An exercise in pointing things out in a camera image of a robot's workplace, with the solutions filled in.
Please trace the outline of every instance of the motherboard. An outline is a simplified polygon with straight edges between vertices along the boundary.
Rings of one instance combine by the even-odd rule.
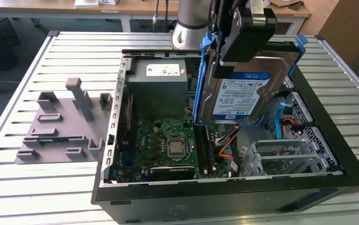
[[[210,140],[218,137],[216,126],[210,126],[208,131]],[[193,121],[190,120],[138,120],[136,151],[130,157],[133,165],[129,174],[132,174],[132,177],[128,177],[128,179],[132,182],[149,181],[150,175],[154,173],[158,174],[157,179],[164,180],[164,176],[172,177],[174,169],[180,170],[177,174],[180,174],[181,179],[226,177],[224,161],[213,162],[213,171],[208,173],[200,169],[197,151],[201,150],[197,149],[197,141]]]

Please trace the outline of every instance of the white label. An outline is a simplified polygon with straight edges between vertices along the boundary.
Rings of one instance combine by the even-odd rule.
[[[118,13],[117,10],[100,10],[100,12],[102,12],[102,13]]]
[[[240,150],[238,150],[238,153],[240,153],[240,154],[245,154],[245,153],[246,153],[246,150],[248,150],[246,147],[241,147]]]
[[[295,14],[293,17],[308,17],[305,14]]]
[[[178,64],[148,64],[146,76],[180,76]]]
[[[230,162],[230,168],[234,170],[234,172],[237,172],[237,165],[233,161]]]
[[[249,115],[260,98],[256,90],[266,83],[268,79],[222,79],[212,114],[228,115],[229,117],[225,116],[225,119],[234,118],[233,115]]]

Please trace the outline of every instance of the aluminum slotted table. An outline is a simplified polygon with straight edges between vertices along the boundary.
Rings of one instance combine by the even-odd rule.
[[[299,68],[359,159],[359,79],[327,42],[313,36],[307,38]],[[275,36],[272,40],[293,41],[293,36]],[[96,162],[16,165],[16,151],[38,108],[34,100],[41,91],[69,98],[64,84],[66,78],[78,77],[90,97],[113,93],[121,49],[156,48],[170,48],[168,34],[60,32],[46,37],[0,117],[0,224],[116,224],[89,203]],[[359,192],[299,213],[181,221],[210,225],[245,222],[359,224]]]

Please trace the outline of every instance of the open computer tower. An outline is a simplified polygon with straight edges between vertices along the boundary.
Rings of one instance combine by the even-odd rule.
[[[122,51],[92,203],[121,224],[301,211],[357,191],[359,161],[297,67],[222,146],[233,125],[192,118],[198,61]]]

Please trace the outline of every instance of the power supply label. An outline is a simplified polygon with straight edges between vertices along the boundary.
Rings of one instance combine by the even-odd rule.
[[[148,64],[146,76],[180,76],[184,73],[180,71],[178,64]]]
[[[258,101],[257,90],[270,78],[266,72],[233,72],[222,79],[213,116],[218,120],[238,120],[250,115]]]

